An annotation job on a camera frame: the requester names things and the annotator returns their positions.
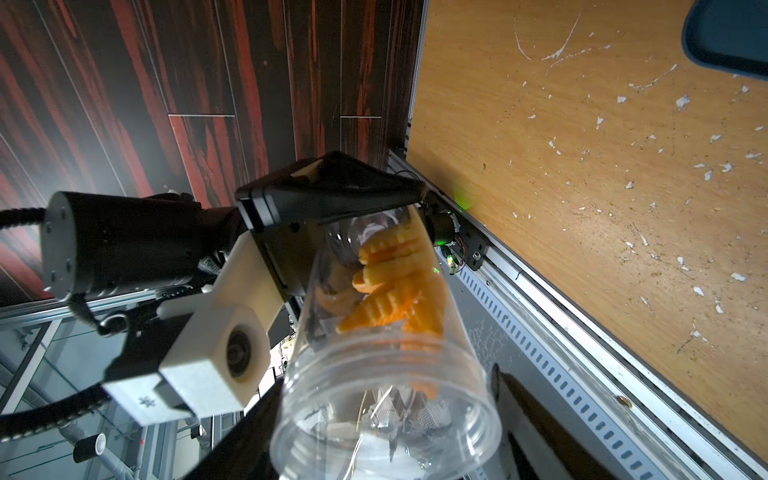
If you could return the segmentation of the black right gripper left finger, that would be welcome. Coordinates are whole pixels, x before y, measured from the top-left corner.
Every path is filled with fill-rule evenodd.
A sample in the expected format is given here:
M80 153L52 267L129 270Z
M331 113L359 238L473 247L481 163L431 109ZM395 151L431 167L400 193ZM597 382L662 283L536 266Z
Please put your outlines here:
M256 405L222 441L186 476L190 479L279 479L272 466L270 443L276 428L284 378L261 397Z

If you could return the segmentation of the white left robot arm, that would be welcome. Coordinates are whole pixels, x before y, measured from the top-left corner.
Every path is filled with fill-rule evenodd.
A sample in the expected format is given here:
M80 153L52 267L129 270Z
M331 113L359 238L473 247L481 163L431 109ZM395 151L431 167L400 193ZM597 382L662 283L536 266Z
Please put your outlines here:
M12 209L3 228L40 231L45 286L99 335L124 334L103 379L24 412L1 438L29 437L117 402L150 426L244 409L269 365L269 330L309 281L317 233L406 207L427 188L347 154L308 158L240 187L231 207L187 194L58 192Z

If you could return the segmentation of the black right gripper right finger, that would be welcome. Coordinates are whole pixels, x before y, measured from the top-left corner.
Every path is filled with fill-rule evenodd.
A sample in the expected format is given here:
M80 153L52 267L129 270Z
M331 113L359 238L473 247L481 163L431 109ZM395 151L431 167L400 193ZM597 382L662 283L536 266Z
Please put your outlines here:
M490 388L498 410L517 405L521 416L505 430L519 479L613 479L512 374L494 364Z

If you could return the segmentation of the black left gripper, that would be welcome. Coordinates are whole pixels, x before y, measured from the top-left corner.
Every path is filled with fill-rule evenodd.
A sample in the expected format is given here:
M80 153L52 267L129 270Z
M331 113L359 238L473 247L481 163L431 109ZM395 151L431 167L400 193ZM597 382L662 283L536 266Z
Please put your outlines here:
M406 207L426 193L421 180L334 151L239 187L240 211L199 210L200 266L219 270L197 308L197 326L226 336L243 323L267 333L285 305L306 294L323 239L320 226L305 222L333 223Z

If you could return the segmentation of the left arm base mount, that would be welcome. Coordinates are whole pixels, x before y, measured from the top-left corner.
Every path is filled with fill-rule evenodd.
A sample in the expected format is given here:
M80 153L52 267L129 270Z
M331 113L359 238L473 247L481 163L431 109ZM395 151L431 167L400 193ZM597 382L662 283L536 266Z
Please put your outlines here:
M488 236L459 206L454 206L441 191L429 191L420 207L420 215L433 245L456 269L477 271L490 247Z

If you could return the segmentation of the clear jar with yellow snacks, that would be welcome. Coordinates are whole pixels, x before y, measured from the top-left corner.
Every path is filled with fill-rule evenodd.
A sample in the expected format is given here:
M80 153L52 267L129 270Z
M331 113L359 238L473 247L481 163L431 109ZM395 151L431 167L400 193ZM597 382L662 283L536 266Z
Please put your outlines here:
M427 230L429 245L415 254L432 252L436 268L388 284L442 281L444 333L405 332L402 322L336 331L370 294L352 286L366 266L360 247L376 232L408 222L426 230L411 205L323 231L271 443L272 464L284 479L458 479L500 444L486 372Z

